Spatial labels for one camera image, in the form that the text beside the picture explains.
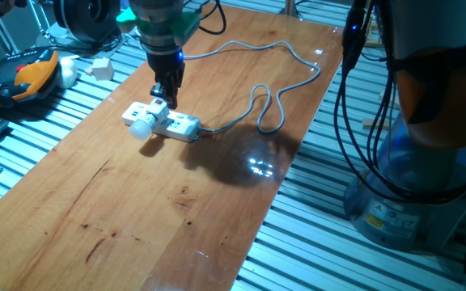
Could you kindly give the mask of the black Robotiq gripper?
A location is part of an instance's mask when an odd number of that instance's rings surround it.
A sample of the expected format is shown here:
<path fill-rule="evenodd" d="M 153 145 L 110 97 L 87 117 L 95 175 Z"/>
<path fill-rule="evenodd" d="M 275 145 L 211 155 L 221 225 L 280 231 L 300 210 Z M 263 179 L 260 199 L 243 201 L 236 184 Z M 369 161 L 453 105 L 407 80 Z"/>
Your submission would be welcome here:
<path fill-rule="evenodd" d="M 179 90 L 177 84 L 182 83 L 185 67 L 182 48 L 176 47 L 167 51 L 147 50 L 146 58 L 157 82 L 150 89 L 150 95 L 164 98 L 170 109 L 176 109 Z"/>

